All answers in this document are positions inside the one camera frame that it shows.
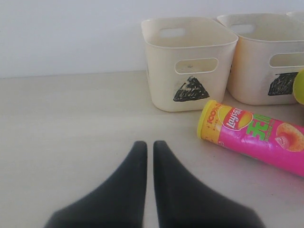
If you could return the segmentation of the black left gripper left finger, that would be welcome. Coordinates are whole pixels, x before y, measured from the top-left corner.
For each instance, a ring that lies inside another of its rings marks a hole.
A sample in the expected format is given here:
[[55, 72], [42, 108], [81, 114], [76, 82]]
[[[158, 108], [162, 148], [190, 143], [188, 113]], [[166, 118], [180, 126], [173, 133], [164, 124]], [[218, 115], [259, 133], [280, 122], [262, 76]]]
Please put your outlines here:
[[134, 142], [115, 172], [95, 190], [53, 213], [47, 228], [141, 228], [147, 186], [147, 144]]

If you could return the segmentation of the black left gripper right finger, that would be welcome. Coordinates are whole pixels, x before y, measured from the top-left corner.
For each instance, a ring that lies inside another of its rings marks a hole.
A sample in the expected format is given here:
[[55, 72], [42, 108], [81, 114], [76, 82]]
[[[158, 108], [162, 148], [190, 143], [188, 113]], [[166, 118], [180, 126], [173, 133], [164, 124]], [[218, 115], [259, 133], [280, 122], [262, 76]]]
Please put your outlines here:
[[161, 228], [249, 228], [248, 210], [191, 174], [165, 141], [153, 144], [154, 191]]

